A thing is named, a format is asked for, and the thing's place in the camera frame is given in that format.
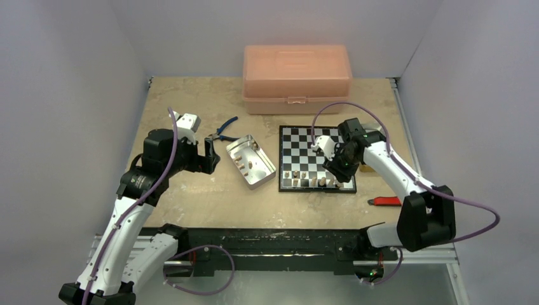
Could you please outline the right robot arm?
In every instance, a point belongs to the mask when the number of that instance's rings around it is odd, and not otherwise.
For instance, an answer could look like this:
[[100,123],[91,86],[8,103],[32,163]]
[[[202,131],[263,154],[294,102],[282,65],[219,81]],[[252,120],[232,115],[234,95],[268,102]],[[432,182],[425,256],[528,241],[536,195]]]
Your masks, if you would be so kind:
[[358,253],[371,259],[383,247],[410,252],[451,241],[456,236],[453,192],[421,178],[396,153],[379,130],[365,130],[357,118],[338,125],[342,142],[314,138],[312,149],[324,154],[323,167],[340,183],[348,182],[362,165],[371,167],[398,197],[401,208],[394,223],[368,227],[357,241]]

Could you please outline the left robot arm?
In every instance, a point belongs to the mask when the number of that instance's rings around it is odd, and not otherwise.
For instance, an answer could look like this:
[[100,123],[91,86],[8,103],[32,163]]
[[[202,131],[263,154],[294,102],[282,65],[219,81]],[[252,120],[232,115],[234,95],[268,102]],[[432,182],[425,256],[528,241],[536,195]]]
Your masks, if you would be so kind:
[[66,283],[58,297],[66,304],[135,304],[136,294],[169,257],[189,253],[186,230],[175,225],[153,237],[140,255],[131,259],[139,233],[168,189],[176,173],[211,174],[220,157],[213,140],[204,139],[205,154],[198,143],[177,131],[155,129],[144,139],[143,151],[121,177],[117,198],[107,229],[85,270],[74,283]]

